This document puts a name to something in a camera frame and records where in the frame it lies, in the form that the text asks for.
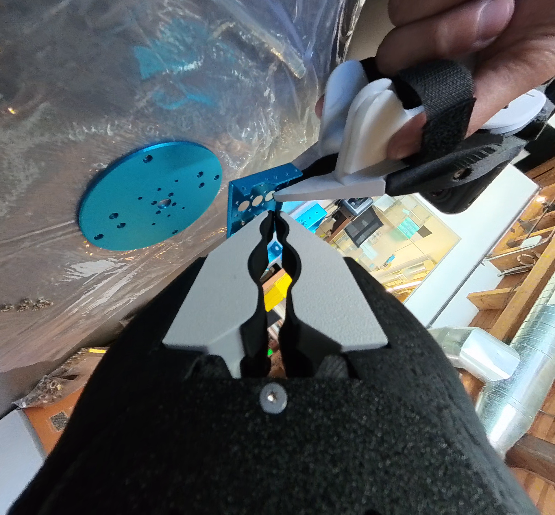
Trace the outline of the pile of clear screw bags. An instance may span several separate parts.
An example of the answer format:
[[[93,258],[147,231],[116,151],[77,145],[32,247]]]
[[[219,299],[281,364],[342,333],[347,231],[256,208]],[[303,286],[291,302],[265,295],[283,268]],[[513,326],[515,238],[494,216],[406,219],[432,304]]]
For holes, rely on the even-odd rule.
[[[84,347],[52,373],[43,376],[25,396],[12,402],[17,408],[47,407],[85,387],[108,347]]]

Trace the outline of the black mesh bin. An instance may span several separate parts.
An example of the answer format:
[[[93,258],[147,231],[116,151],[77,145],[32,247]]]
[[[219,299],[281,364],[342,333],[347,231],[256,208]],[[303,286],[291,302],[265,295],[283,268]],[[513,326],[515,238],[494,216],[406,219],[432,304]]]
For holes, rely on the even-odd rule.
[[[360,248],[375,232],[382,228],[384,223],[379,218],[372,206],[350,221],[344,230],[354,246]]]

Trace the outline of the blue U-shaped metal bracket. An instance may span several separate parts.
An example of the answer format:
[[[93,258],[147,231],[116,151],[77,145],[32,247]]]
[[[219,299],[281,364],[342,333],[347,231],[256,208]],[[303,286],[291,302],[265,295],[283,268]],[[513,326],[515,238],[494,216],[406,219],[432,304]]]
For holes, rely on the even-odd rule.
[[[267,239],[267,265],[282,266],[283,243],[294,222],[274,194],[301,177],[302,171],[287,163],[229,182],[227,240],[223,245],[228,257],[237,256],[239,262],[247,262],[258,245],[265,247]]]

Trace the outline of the large clear plastic bag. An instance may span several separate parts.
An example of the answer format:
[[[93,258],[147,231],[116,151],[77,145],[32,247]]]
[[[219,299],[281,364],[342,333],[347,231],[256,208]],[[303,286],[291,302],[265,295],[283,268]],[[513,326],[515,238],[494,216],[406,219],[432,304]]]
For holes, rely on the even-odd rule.
[[[365,0],[1,0],[1,104],[6,112],[34,102],[107,112],[127,108],[139,81],[151,78],[136,56],[154,57],[154,72],[196,70],[171,61],[154,42],[185,10],[207,25],[229,23],[260,55],[304,77],[326,71],[350,40]]]

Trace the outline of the orange cardboard box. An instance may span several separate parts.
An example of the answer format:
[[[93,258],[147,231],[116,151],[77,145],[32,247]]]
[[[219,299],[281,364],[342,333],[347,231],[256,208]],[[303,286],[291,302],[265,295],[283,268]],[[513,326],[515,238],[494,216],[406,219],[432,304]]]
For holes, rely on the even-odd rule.
[[[82,391],[46,407],[17,408],[1,419],[1,514],[43,466]]]

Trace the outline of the person's left hand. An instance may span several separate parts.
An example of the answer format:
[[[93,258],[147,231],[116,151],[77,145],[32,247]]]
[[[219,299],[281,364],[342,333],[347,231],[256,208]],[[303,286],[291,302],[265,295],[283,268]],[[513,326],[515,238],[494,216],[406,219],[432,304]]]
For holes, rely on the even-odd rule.
[[[389,0],[394,29],[378,47],[378,71],[475,54],[475,105],[466,136],[554,77],[554,0]]]

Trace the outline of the metal air duct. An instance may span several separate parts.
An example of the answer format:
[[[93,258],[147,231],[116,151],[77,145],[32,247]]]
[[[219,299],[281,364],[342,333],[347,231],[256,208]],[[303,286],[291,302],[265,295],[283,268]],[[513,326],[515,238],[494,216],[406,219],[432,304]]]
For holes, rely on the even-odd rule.
[[[510,347],[520,357],[512,376],[485,384],[475,411],[504,459],[531,428],[554,382],[554,277],[542,290]]]

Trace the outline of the blue rounded metal bracket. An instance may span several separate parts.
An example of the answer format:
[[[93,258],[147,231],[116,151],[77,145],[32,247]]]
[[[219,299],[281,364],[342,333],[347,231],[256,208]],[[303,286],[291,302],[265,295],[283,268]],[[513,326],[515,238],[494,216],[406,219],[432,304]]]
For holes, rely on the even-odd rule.
[[[319,203],[315,203],[305,209],[302,213],[296,215],[295,221],[312,234],[315,234],[326,216],[326,210]]]

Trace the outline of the white rectangular duct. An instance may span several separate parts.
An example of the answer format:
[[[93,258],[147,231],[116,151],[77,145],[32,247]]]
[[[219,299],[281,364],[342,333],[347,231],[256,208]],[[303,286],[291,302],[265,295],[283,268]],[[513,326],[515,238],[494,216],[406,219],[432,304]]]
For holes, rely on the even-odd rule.
[[[455,368],[481,382],[509,379],[521,362],[515,349],[479,327],[444,326],[428,331]]]

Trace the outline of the blue round metal plate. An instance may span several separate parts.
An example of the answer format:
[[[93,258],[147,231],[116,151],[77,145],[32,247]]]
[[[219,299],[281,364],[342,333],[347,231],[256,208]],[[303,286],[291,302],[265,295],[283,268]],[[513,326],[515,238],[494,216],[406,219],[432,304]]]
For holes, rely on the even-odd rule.
[[[79,228],[99,248],[147,248],[193,225],[222,182],[221,163],[205,146],[152,144],[117,159],[92,180],[79,203]]]

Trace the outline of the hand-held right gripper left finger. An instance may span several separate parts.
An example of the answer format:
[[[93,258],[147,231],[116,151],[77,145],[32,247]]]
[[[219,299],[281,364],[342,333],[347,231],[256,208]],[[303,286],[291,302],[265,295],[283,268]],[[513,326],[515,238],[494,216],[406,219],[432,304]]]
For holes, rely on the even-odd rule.
[[[232,377],[266,377],[267,311],[260,279],[274,213],[257,215],[205,258],[163,345],[221,357]]]

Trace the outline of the yellow bin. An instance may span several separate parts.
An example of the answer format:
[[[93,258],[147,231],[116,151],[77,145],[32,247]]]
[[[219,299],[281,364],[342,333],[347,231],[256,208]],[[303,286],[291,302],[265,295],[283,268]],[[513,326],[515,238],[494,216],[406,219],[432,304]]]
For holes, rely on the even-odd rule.
[[[266,312],[270,312],[286,298],[292,278],[281,269],[262,284]]]

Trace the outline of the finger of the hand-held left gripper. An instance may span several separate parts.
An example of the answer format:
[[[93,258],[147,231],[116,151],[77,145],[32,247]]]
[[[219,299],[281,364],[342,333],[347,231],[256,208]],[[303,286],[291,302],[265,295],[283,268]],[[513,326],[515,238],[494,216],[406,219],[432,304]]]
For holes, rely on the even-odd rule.
[[[380,197],[385,194],[385,176],[368,177],[340,183],[333,173],[311,177],[275,191],[276,202],[343,200],[351,198]]]
[[[292,165],[301,172],[301,176],[291,182],[299,183],[309,178],[319,177],[334,172],[338,153],[318,156],[316,151],[307,150],[292,161]]]

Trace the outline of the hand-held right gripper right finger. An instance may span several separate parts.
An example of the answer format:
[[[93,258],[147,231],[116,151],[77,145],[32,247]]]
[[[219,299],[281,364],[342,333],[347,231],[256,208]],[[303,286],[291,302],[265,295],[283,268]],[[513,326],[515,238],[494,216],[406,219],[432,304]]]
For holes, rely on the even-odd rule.
[[[277,213],[276,234],[291,277],[279,333],[286,377],[314,377],[329,356],[387,346],[346,258],[288,214]]]

